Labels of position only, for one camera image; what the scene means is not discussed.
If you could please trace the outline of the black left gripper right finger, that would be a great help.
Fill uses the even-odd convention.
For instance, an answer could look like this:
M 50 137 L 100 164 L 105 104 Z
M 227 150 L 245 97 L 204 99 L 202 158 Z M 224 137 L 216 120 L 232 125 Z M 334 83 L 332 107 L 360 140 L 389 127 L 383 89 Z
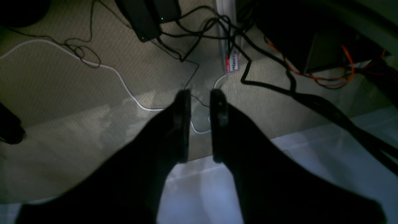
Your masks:
M 213 156 L 232 173 L 245 224 L 385 224 L 382 207 L 290 159 L 224 93 L 210 93 Z

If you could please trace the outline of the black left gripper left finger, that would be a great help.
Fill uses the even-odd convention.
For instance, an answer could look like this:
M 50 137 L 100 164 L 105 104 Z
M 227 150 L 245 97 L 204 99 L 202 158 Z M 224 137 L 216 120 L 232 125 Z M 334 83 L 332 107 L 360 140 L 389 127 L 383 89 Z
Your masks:
M 188 160 L 190 118 L 190 91 L 179 91 L 89 177 L 49 202 L 23 205 L 16 223 L 155 224 L 169 173 Z

